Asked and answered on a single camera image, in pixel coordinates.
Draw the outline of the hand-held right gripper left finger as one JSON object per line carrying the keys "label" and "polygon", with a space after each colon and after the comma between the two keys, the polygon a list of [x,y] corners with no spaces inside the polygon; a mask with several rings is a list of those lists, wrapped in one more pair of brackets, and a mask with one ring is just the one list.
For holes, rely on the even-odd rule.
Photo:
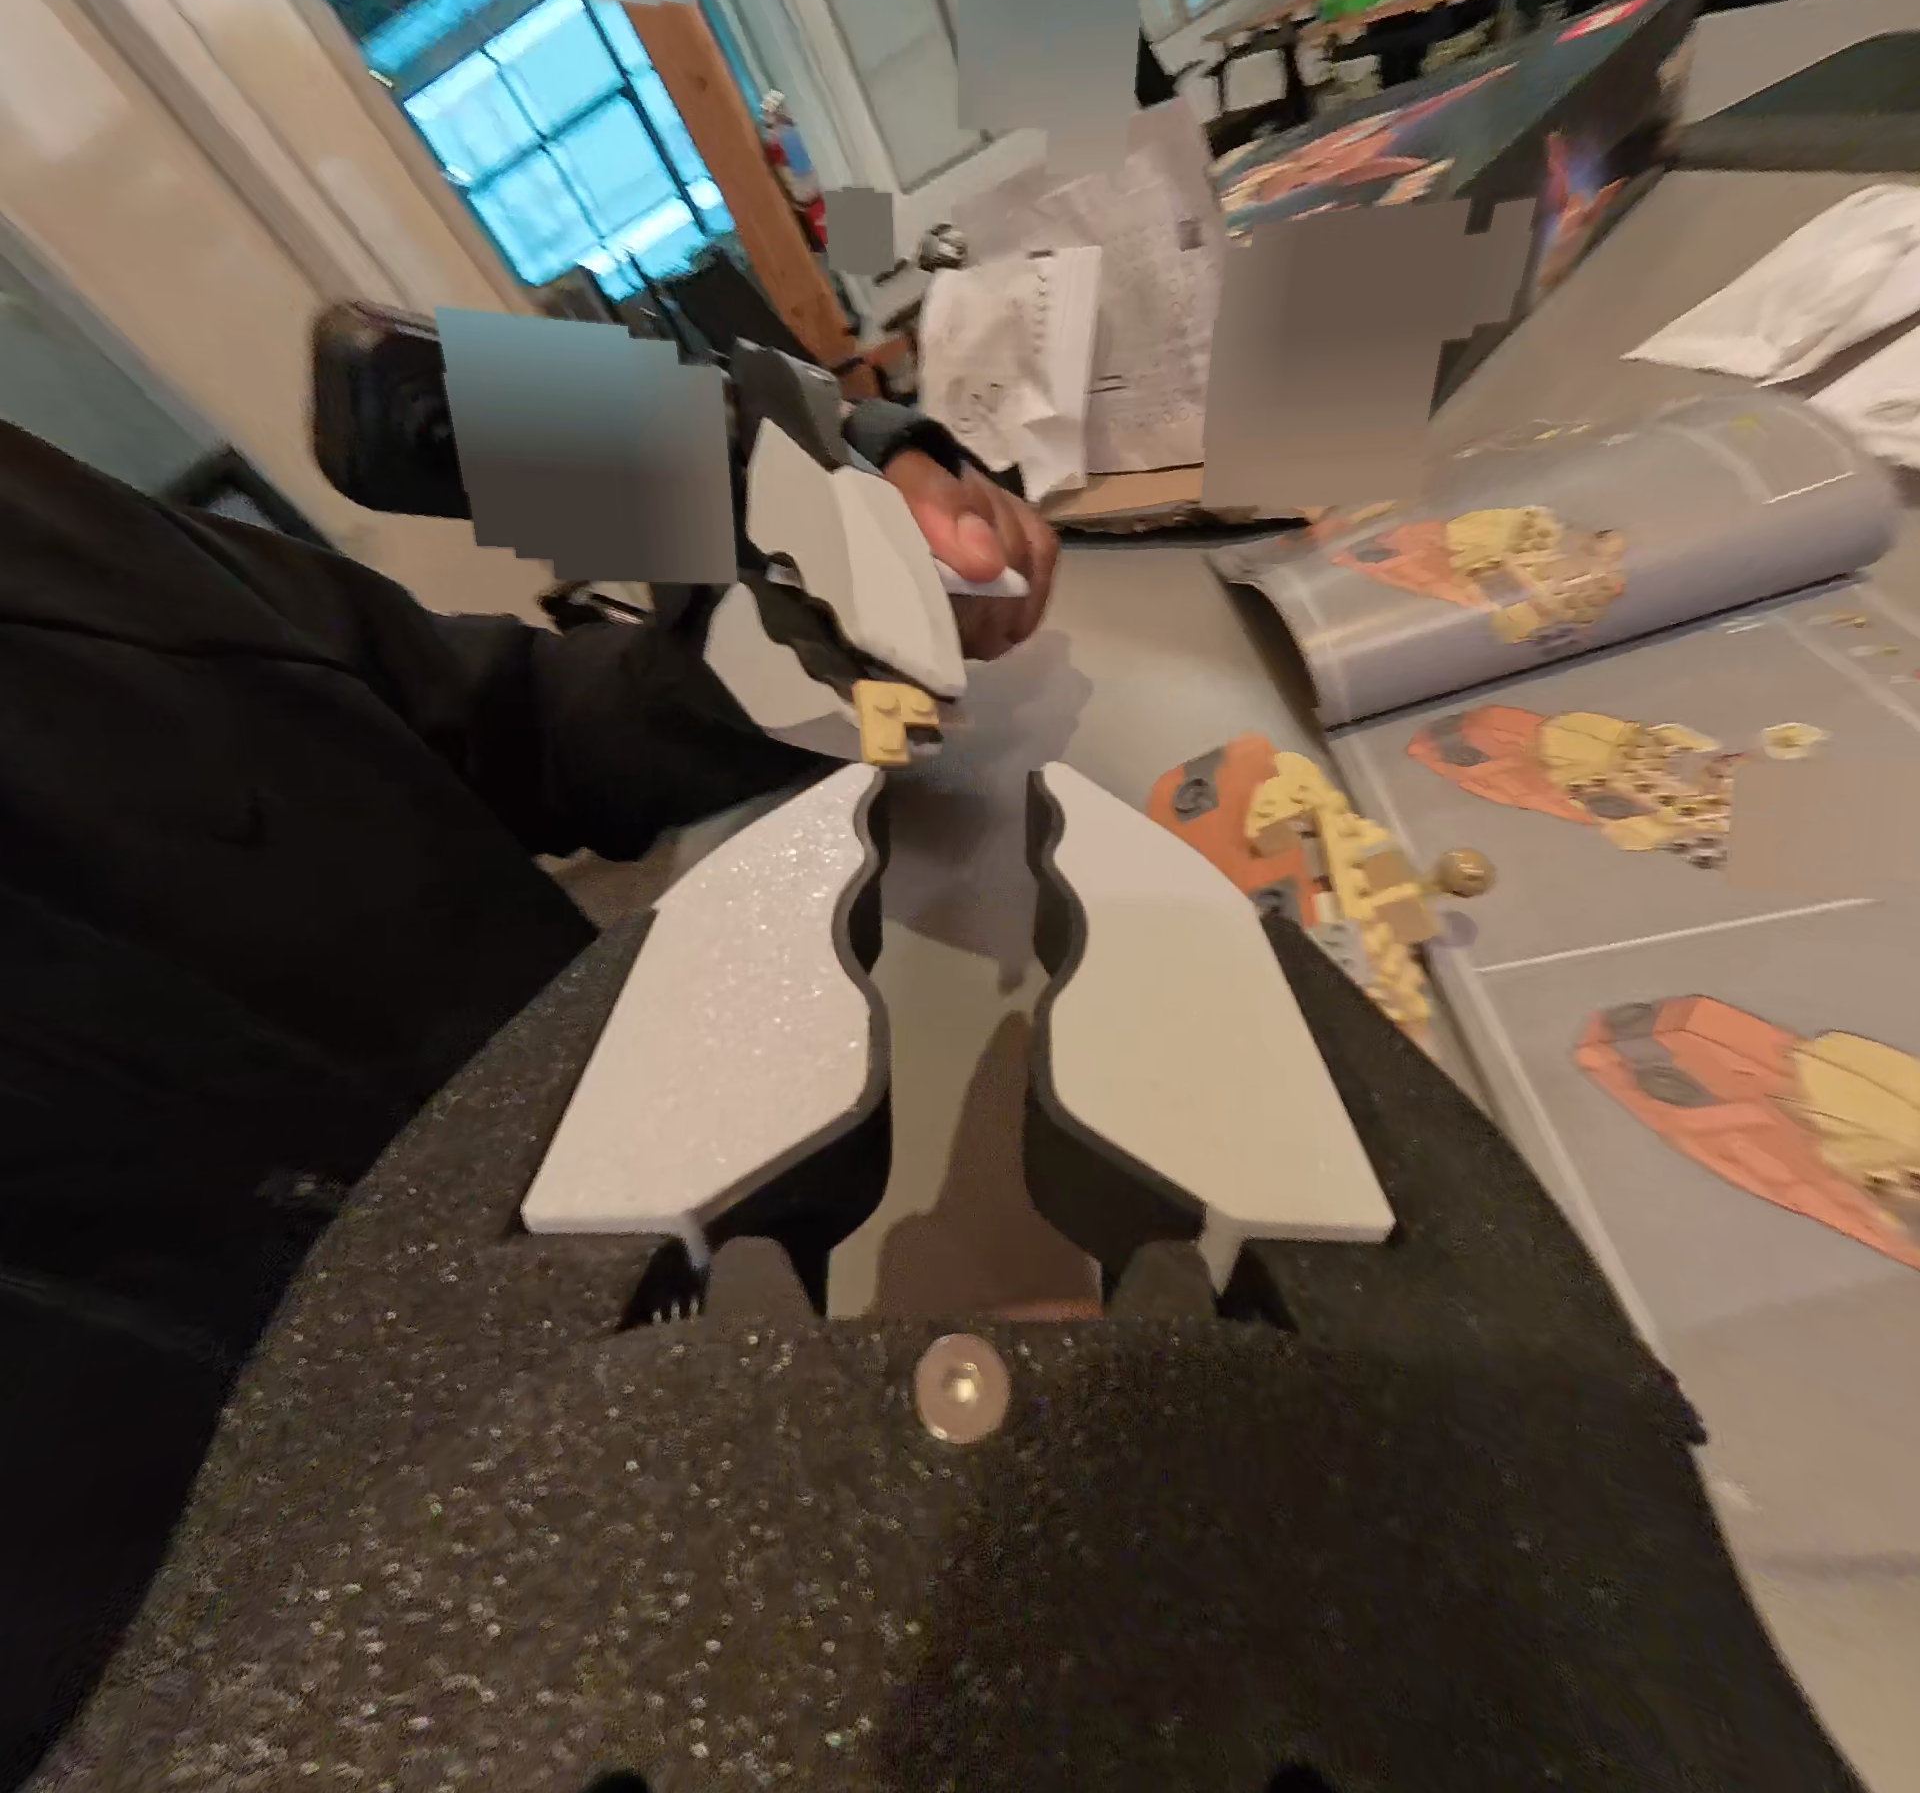
{"label": "hand-held right gripper left finger", "polygon": [[656,901],[524,1197],[527,1233],[846,1239],[876,1211],[883,786],[837,769]]}

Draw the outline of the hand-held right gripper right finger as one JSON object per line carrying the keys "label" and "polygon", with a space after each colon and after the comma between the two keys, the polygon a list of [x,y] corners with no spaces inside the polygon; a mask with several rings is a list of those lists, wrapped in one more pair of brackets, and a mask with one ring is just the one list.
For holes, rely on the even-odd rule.
{"label": "hand-held right gripper right finger", "polygon": [[1256,907],[1071,766],[1026,781],[1026,1193],[1075,1248],[1376,1248],[1396,1218]]}

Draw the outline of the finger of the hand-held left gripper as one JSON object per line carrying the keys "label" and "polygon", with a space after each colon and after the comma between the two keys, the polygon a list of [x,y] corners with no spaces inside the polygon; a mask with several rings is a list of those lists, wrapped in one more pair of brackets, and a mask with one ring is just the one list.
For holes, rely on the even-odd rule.
{"label": "finger of the hand-held left gripper", "polygon": [[849,648],[955,700],[967,673],[937,563],[899,491],[876,470],[826,464],[764,418],[745,460],[743,532],[789,565]]}
{"label": "finger of the hand-held left gripper", "polygon": [[799,654],[767,633],[747,587],[719,594],[705,633],[707,670],[764,735],[843,763],[861,761],[852,702],[805,673]]}

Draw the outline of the small tan corner plate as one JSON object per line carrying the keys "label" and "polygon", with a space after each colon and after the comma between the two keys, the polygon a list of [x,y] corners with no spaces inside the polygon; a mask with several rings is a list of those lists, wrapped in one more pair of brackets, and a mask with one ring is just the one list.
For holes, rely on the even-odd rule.
{"label": "small tan corner plate", "polygon": [[857,758],[876,770],[902,770],[945,742],[942,702],[908,680],[859,678],[849,689]]}

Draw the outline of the tan and brown brick model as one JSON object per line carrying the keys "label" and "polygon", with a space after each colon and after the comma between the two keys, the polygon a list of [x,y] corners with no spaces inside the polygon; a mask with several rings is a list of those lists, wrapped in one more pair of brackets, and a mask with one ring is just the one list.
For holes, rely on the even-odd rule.
{"label": "tan and brown brick model", "polygon": [[1486,895],[1475,849],[1423,869],[1309,757],[1240,735],[1164,773],[1146,815],[1207,859],[1262,916],[1284,916],[1404,1036],[1429,1051],[1426,949],[1439,908]]}

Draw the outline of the grey instruction booklet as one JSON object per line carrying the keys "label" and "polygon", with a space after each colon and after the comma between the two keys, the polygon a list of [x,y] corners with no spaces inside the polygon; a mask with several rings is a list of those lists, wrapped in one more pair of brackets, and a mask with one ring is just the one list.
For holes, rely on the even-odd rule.
{"label": "grey instruction booklet", "polygon": [[1431,974],[1660,1341],[1916,1301],[1911,540],[1882,462],[1739,389],[1212,556],[1356,803],[1494,866]]}

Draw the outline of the person's left forearm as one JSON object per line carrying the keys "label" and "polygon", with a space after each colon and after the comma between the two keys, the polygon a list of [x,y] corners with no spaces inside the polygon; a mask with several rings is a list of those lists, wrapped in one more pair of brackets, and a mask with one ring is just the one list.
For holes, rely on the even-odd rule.
{"label": "person's left forearm", "polygon": [[[842,434],[881,475],[904,450],[986,475],[908,406],[843,406]],[[686,630],[554,633],[512,616],[436,614],[353,560],[318,576],[339,652],[534,855],[635,860],[668,828],[829,766],[764,735]]]}

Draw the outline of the grey desk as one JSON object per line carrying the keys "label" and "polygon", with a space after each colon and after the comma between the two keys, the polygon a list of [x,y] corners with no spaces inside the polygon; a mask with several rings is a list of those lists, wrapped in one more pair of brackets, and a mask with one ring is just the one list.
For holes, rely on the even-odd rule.
{"label": "grey desk", "polygon": [[[896,810],[877,983],[896,1011],[898,1153],[876,1218],[833,1255],[835,1317],[933,1317],[1063,1301],[1083,1272],[1016,1199],[1016,1081],[1032,963],[1020,859],[1026,766],[1059,757],[1141,803],[1180,761],[1257,731],[1317,750],[1308,680],[1248,592],[1201,548],[1074,545],[1048,626],[980,670],[958,773]],[[1821,891],[1709,898],[1677,866],[1524,862],[1573,839],[1520,832],[1475,803],[1433,816],[1499,866],[1520,913],[1443,981],[1436,1048],[1475,1105],[1516,1133],[1622,1303],[1707,1429],[1701,1468],[1770,1633],[1872,1789],[1916,1789],[1916,1276],[1756,1202],[1650,1137],[1572,1060],[1602,1006],[1697,992],[1778,1023],[1863,1032],[1859,985],[1900,981],[1890,1039],[1916,1046],[1909,907]]]}

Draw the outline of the person's left hand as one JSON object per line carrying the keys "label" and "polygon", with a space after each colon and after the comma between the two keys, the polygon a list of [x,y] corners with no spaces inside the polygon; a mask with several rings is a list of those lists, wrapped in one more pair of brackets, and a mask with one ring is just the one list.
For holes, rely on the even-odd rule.
{"label": "person's left hand", "polygon": [[987,584],[1006,573],[1023,594],[949,592],[963,659],[997,660],[1043,624],[1058,567],[1058,536],[1043,518],[980,470],[952,472],[917,450],[904,450],[883,476],[899,491],[931,556],[960,580]]}

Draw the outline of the white numbered paper bag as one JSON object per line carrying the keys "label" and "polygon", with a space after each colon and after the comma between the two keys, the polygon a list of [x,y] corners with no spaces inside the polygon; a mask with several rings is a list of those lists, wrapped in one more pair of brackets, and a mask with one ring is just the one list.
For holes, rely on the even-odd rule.
{"label": "white numbered paper bag", "polygon": [[1083,443],[1092,476],[1195,467],[1225,232],[1212,152],[1183,98],[1134,114],[1122,163],[1050,178],[1043,245],[1098,248]]}
{"label": "white numbered paper bag", "polygon": [[1085,486],[1100,248],[1074,245],[930,276],[920,404],[1028,501]]}

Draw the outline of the brown cardboard piece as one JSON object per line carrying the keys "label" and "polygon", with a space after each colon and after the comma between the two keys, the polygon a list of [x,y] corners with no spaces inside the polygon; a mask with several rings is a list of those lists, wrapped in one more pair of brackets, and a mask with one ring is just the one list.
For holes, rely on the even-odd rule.
{"label": "brown cardboard piece", "polygon": [[1051,494],[1042,506],[1054,528],[1095,534],[1300,526],[1327,512],[1323,505],[1265,508],[1207,499],[1201,467],[1090,476],[1083,486]]}

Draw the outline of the bright window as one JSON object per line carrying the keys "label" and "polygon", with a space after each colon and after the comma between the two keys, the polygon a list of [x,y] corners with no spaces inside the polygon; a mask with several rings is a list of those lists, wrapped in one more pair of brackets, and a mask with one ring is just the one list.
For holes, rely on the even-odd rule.
{"label": "bright window", "polygon": [[484,29],[387,89],[524,286],[581,276],[616,304],[730,248],[727,200],[620,6],[538,0]]}

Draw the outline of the person's dark clothing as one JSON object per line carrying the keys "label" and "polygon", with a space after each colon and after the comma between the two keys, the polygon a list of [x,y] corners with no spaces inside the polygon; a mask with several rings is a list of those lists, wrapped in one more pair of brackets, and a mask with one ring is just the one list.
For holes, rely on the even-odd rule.
{"label": "person's dark clothing", "polygon": [[433,614],[4,426],[4,1789],[325,1222],[593,939],[543,732],[648,644]]}

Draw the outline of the dark toy set box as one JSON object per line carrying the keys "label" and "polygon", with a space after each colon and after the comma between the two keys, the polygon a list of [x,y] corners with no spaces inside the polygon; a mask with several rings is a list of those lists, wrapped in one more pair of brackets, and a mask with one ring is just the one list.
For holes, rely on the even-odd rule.
{"label": "dark toy set box", "polygon": [[1532,211],[1505,317],[1450,341],[1441,404],[1668,171],[1703,0],[1609,0],[1364,104],[1238,149],[1216,172],[1233,235],[1351,207],[1461,200],[1469,226]]}

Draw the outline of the torn white paper bag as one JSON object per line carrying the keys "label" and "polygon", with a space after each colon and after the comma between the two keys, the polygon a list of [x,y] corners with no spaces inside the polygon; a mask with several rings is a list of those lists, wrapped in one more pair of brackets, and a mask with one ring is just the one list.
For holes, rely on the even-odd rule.
{"label": "torn white paper bag", "polygon": [[1917,312],[1917,190],[1872,184],[1826,208],[1626,356],[1788,383]]}

